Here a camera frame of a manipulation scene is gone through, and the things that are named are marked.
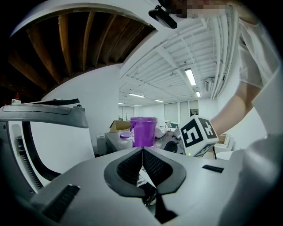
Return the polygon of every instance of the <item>person's arm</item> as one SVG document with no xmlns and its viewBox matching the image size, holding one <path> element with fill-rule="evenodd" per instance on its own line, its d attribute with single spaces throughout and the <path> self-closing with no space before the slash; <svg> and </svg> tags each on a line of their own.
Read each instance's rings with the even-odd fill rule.
<svg viewBox="0 0 283 226">
<path fill-rule="evenodd" d="M 235 7 L 241 20 L 251 25 L 259 23 L 257 17 L 240 1 L 229 0 L 227 4 Z M 262 81 L 258 65 L 248 50 L 243 37 L 239 40 L 239 53 L 241 58 L 240 80 L 246 82 L 241 81 L 239 83 L 234 96 L 227 102 L 220 113 L 211 120 L 217 135 L 225 133 L 244 119 L 252 109 L 253 99 L 261 90 L 259 84 Z"/>
<path fill-rule="evenodd" d="M 252 100 L 260 88 L 240 82 L 235 95 L 227 102 L 221 112 L 211 120 L 217 135 L 225 133 L 237 125 L 252 109 Z"/>
</svg>

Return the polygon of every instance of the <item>ceiling light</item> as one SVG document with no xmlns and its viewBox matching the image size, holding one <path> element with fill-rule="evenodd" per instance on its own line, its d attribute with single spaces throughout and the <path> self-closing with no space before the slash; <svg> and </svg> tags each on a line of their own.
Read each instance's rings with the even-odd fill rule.
<svg viewBox="0 0 283 226">
<path fill-rule="evenodd" d="M 136 94 L 129 94 L 131 96 L 135 96 L 135 97 L 141 97 L 141 98 L 145 98 L 145 96 L 141 96 L 141 95 L 136 95 Z"/>
<path fill-rule="evenodd" d="M 195 86 L 195 85 L 196 85 L 196 83 L 195 83 L 195 77 L 194 77 L 194 75 L 193 75 L 192 70 L 191 70 L 191 69 L 186 69 L 185 72 L 186 72 L 186 74 L 187 74 L 188 79 L 190 80 L 191 85 L 192 85 L 192 86 Z"/>
</svg>

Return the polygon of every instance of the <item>gray plastic housing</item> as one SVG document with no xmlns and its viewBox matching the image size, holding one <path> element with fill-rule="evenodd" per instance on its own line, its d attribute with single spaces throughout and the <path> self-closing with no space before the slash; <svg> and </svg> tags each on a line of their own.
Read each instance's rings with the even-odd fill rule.
<svg viewBox="0 0 283 226">
<path fill-rule="evenodd" d="M 159 194 L 157 211 L 164 213 L 163 216 L 169 212 L 175 214 L 174 218 L 166 221 L 167 226 L 245 225 L 259 208 L 263 208 L 263 212 L 275 208 L 261 204 L 280 185 L 282 147 L 283 136 L 270 136 L 246 150 L 234 151 L 229 161 L 144 148 L 151 154 L 158 154 L 157 158 L 162 155 L 179 163 L 186 171 L 186 178 L 175 192 Z M 31 205 L 38 211 L 46 208 L 66 185 L 72 184 L 80 186 L 81 191 L 66 207 L 60 221 L 62 225 L 160 226 L 162 223 L 145 207 L 141 198 L 121 196 L 112 189 L 113 184 L 105 180 L 109 164 L 141 150 L 131 148 L 82 162 L 35 195 Z M 159 209 L 160 200 L 163 209 Z"/>
<path fill-rule="evenodd" d="M 84 108 L 20 104 L 0 108 L 0 121 L 46 122 L 88 128 Z"/>
</svg>

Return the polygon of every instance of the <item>purple cup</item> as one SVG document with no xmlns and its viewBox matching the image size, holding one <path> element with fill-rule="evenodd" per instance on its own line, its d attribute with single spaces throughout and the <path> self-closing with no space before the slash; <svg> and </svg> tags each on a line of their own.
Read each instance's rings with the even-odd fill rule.
<svg viewBox="0 0 283 226">
<path fill-rule="evenodd" d="M 152 147 L 154 145 L 157 118 L 131 118 L 130 124 L 133 147 Z"/>
</svg>

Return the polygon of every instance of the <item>wooden ceiling joist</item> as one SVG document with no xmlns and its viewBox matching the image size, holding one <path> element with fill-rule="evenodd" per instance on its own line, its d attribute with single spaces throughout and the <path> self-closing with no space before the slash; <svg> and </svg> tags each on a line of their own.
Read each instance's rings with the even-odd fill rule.
<svg viewBox="0 0 283 226">
<path fill-rule="evenodd" d="M 68 38 L 68 15 L 62 14 L 58 17 L 59 21 L 59 34 L 60 34 L 60 42 L 61 42 L 61 49 L 64 55 L 64 60 L 69 72 L 69 76 L 72 76 L 72 62 L 69 50 L 69 38 Z"/>
<path fill-rule="evenodd" d="M 27 24 L 10 39 L 0 72 L 7 102 L 15 93 L 39 100 L 86 72 L 123 63 L 154 28 L 121 12 L 97 8 L 59 11 Z"/>
<path fill-rule="evenodd" d="M 28 28 L 27 34 L 40 60 L 45 65 L 46 69 L 52 75 L 57 84 L 59 84 L 61 77 L 51 60 L 47 48 L 45 47 L 38 25 Z"/>
<path fill-rule="evenodd" d="M 118 62 L 121 56 L 121 52 L 125 50 L 129 42 L 139 33 L 143 26 L 143 23 L 135 20 L 130 23 L 130 25 L 124 30 L 123 34 L 120 36 L 117 45 L 113 49 L 110 61 Z"/>
<path fill-rule="evenodd" d="M 85 27 L 84 44 L 83 44 L 83 71 L 85 71 L 85 65 L 87 62 L 88 39 L 89 39 L 90 29 L 92 28 L 92 22 L 93 22 L 94 16 L 95 16 L 95 12 L 89 13 L 87 25 Z"/>
<path fill-rule="evenodd" d="M 97 67 L 98 58 L 99 58 L 99 55 L 101 53 L 102 46 L 104 44 L 105 38 L 106 38 L 106 36 L 109 32 L 109 29 L 112 26 L 113 21 L 115 20 L 115 18 L 116 18 L 116 15 L 110 15 L 109 18 L 108 18 L 108 21 L 106 23 L 106 26 L 102 31 L 102 34 L 101 34 L 100 39 L 99 39 L 98 48 L 97 48 L 97 51 L 96 51 L 95 67 Z"/>
<path fill-rule="evenodd" d="M 12 76 L 6 75 L 4 73 L 0 74 L 0 86 L 8 88 L 9 90 L 29 97 L 31 99 L 37 100 L 38 93 L 32 90 L 30 87 L 25 85 L 22 81 L 18 79 L 12 79 Z"/>
<path fill-rule="evenodd" d="M 117 45 L 117 42 L 123 34 L 124 30 L 129 26 L 131 22 L 132 19 L 130 18 L 120 15 L 116 16 L 115 20 L 112 23 L 112 27 L 105 38 L 104 45 L 101 49 L 101 54 L 99 57 L 99 61 L 101 63 L 108 64 L 113 49 Z"/>
<path fill-rule="evenodd" d="M 47 82 L 27 63 L 16 50 L 11 49 L 8 55 L 9 63 L 44 91 L 48 90 Z"/>
</svg>

